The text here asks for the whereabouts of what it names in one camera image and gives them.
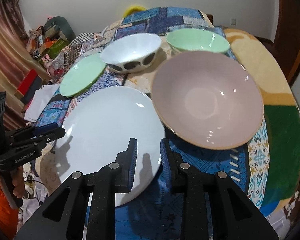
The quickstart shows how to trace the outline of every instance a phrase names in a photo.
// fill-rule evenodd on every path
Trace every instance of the striped curtain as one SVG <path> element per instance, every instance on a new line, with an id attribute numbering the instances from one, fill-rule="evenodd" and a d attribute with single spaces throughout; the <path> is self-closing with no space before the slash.
<path id="1" fill-rule="evenodd" d="M 14 96 L 23 78 L 31 69 L 41 78 L 47 78 L 44 68 L 26 51 L 26 39 L 17 0 L 0 0 L 0 91 L 6 91 L 6 130 L 25 125 L 21 114 L 23 103 Z"/>

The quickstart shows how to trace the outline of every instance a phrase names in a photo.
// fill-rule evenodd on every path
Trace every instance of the green bowl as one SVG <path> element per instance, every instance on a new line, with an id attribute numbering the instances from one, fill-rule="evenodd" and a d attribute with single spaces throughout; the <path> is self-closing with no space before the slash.
<path id="1" fill-rule="evenodd" d="M 204 50 L 226 53 L 229 42 L 219 34 L 200 29 L 180 29 L 167 34 L 167 42 L 174 53 Z"/>

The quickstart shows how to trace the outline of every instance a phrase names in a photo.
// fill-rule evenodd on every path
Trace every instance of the wall socket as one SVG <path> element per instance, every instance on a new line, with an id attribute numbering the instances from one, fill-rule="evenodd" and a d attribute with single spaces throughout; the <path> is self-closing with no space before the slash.
<path id="1" fill-rule="evenodd" d="M 230 24 L 231 25 L 236 25 L 237 24 L 237 20 L 236 19 L 230 19 Z"/>

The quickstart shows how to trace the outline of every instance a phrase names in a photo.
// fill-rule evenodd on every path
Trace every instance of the black spot pattern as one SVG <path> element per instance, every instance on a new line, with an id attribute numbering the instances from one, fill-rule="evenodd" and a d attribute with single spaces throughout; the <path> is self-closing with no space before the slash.
<path id="1" fill-rule="evenodd" d="M 148 65 L 154 58 L 154 53 L 150 54 L 143 60 L 143 65 Z"/>
<path id="2" fill-rule="evenodd" d="M 124 64 L 123 66 L 125 69 L 130 70 L 130 69 L 135 68 L 138 65 L 141 65 L 141 63 L 139 61 L 132 61 L 132 62 L 128 62 L 128 63 Z"/>
<path id="3" fill-rule="evenodd" d="M 113 68 L 113 69 L 116 70 L 116 71 L 123 71 L 122 68 L 120 68 L 120 67 L 117 66 L 117 65 L 108 64 L 108 66 L 109 66 L 110 68 Z"/>

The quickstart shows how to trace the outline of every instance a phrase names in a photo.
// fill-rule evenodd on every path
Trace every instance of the hand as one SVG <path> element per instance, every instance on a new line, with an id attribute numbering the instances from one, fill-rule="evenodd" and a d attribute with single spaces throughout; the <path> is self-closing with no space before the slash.
<path id="1" fill-rule="evenodd" d="M 17 198 L 22 198 L 25 192 L 25 183 L 23 178 L 23 166 L 17 168 L 16 172 L 12 175 L 12 184 L 14 185 L 13 194 Z"/>

